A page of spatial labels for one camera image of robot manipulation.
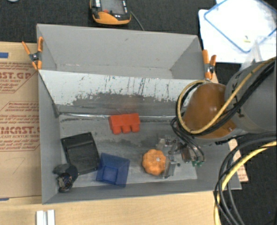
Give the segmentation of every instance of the white paper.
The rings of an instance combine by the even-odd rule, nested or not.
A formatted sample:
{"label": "white paper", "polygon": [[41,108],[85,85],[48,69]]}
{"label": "white paper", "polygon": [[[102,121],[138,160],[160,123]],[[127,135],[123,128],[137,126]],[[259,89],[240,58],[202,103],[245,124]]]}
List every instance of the white paper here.
{"label": "white paper", "polygon": [[[245,63],[250,58],[250,53],[242,52],[206,21],[204,19],[206,12],[207,10],[201,9],[199,10],[198,16],[203,48],[208,50],[209,57],[216,55],[217,62]],[[276,41],[277,32],[274,32],[271,37],[273,39],[268,39],[268,43],[263,42],[260,44],[260,50],[265,51],[264,58],[262,57],[261,59],[269,59],[275,55],[277,44],[273,41]],[[271,46],[273,49],[266,49],[265,46]]]}

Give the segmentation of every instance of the clear plastic lid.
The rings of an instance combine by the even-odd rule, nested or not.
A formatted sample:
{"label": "clear plastic lid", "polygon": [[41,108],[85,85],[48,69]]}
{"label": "clear plastic lid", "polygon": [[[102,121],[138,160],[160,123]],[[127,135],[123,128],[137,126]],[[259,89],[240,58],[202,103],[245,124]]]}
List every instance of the clear plastic lid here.
{"label": "clear plastic lid", "polygon": [[263,0],[224,0],[204,18],[244,53],[277,30],[277,11]]}

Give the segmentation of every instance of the black object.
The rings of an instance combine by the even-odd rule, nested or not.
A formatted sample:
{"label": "black object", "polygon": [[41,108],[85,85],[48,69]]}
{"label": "black object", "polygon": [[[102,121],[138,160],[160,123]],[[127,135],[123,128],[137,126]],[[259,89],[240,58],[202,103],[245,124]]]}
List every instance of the black object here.
{"label": "black object", "polygon": [[125,0],[90,0],[93,20],[101,25],[124,25],[131,20]]}
{"label": "black object", "polygon": [[61,139],[67,162],[76,166],[78,175],[97,170],[100,157],[90,132]]}
{"label": "black object", "polygon": [[78,178],[78,169],[71,164],[62,164],[54,168],[53,173],[57,174],[59,192],[68,192],[75,180]]}

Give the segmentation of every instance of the plastic container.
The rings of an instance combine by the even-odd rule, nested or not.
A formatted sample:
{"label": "plastic container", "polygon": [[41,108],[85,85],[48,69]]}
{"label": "plastic container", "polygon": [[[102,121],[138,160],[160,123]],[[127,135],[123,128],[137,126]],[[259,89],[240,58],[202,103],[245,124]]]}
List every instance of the plastic container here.
{"label": "plastic container", "polygon": [[263,0],[224,0],[204,18],[244,53],[251,51],[258,37],[267,38],[277,30],[277,11]]}
{"label": "plastic container", "polygon": [[129,159],[102,153],[96,180],[125,187],[129,166]]}

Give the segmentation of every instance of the bin floor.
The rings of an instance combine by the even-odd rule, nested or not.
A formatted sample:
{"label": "bin floor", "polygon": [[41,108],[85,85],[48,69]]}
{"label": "bin floor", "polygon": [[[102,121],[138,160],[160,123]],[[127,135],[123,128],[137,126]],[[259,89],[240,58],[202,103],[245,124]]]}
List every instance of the bin floor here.
{"label": "bin floor", "polygon": [[[156,149],[160,138],[170,136],[176,138],[170,127],[170,120],[164,117],[141,118],[140,131],[138,133],[114,135],[110,130],[107,116],[72,116],[60,115],[60,138],[91,132],[95,140],[99,155],[101,153],[112,154],[130,160],[127,183],[160,182],[163,180],[187,180],[197,179],[195,168],[191,163],[184,163],[180,154],[174,156],[180,164],[176,166],[174,175],[167,179],[153,176],[145,172],[142,167],[142,157],[149,149]],[[66,157],[62,152],[62,163],[66,163]],[[96,181],[97,172],[80,175],[74,183],[74,187],[100,186],[102,182]]]}

